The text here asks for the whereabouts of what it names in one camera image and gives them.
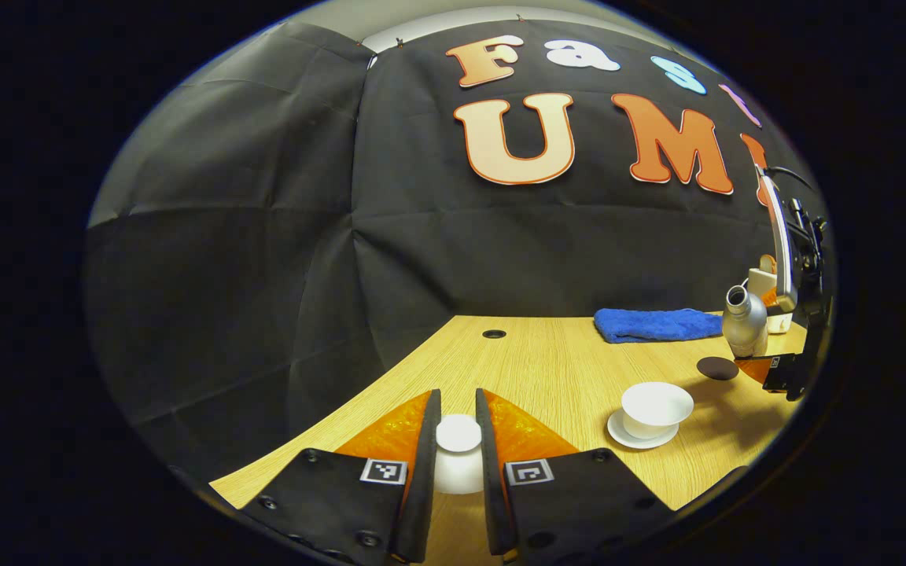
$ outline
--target white cup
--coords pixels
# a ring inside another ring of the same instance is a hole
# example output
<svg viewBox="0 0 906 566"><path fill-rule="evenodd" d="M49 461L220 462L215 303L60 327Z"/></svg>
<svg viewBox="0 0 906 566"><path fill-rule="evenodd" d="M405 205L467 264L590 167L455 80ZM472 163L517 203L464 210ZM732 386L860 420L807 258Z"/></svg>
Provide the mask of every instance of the white cup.
<svg viewBox="0 0 906 566"><path fill-rule="evenodd" d="M443 415L436 427L435 490L476 494L484 490L481 426L470 415Z"/></svg>
<svg viewBox="0 0 906 566"><path fill-rule="evenodd" d="M766 271L753 268L747 275L747 292L763 296L775 286L775 275ZM792 326L792 314L778 314L768 316L768 333L784 334Z"/></svg>
<svg viewBox="0 0 906 566"><path fill-rule="evenodd" d="M624 430L635 438L655 438L691 415L694 399L675 384L636 384L621 396Z"/></svg>

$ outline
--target blue cloth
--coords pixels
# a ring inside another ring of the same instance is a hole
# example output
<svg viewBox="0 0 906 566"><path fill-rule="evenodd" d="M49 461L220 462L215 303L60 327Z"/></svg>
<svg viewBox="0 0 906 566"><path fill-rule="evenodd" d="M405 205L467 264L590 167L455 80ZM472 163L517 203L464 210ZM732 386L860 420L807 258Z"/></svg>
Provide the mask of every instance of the blue cloth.
<svg viewBox="0 0 906 566"><path fill-rule="evenodd" d="M623 311L601 308L593 323L611 344L697 340L722 333L722 316L684 308L681 311Z"/></svg>

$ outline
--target metal bottle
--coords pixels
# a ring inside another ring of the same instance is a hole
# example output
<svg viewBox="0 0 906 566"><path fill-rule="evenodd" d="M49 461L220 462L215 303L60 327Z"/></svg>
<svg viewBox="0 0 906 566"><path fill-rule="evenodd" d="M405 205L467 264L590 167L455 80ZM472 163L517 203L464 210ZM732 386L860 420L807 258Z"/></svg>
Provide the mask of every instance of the metal bottle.
<svg viewBox="0 0 906 566"><path fill-rule="evenodd" d="M760 297L736 285L726 293L722 336L736 358L764 355L767 351L767 308Z"/></svg>

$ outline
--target table surface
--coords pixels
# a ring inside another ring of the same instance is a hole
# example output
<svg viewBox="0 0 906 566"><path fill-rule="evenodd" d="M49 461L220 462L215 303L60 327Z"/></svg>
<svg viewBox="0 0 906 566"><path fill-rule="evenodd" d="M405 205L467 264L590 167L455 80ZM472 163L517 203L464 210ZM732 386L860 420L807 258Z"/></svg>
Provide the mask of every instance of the table surface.
<svg viewBox="0 0 906 566"><path fill-rule="evenodd" d="M485 338L485 330L506 336ZM767 355L802 351L805 329L772 334ZM442 391L442 412L474 415L477 388L539 419L580 450L608 447L658 497L677 509L731 469L748 465L783 429L798 402L771 394L744 373L712 380L698 360L733 359L725 338L608 344L592 318L455 316L412 354L337 411L259 460L212 481L231 505L247 505L303 448L335 450L364 427L424 391ZM694 398L694 412L662 447L616 442L607 419L633 384L668 382ZM435 493L426 564L501 564L488 552L482 494Z"/></svg>

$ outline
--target white saucer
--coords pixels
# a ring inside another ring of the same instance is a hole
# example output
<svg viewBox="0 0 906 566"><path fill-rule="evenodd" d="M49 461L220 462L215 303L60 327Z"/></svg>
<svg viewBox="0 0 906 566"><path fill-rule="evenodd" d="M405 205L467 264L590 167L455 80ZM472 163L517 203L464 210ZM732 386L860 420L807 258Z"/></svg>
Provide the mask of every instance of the white saucer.
<svg viewBox="0 0 906 566"><path fill-rule="evenodd" d="M627 430L624 430L624 424L621 422L623 414L624 409L618 409L614 415L610 415L610 419L607 420L607 432L610 433L610 436L614 440L629 448L644 449L662 447L666 442L673 440L673 437L676 436L676 431L680 430L680 424L676 424L666 429L666 432L659 436L655 436L654 438L635 438L628 434Z"/></svg>

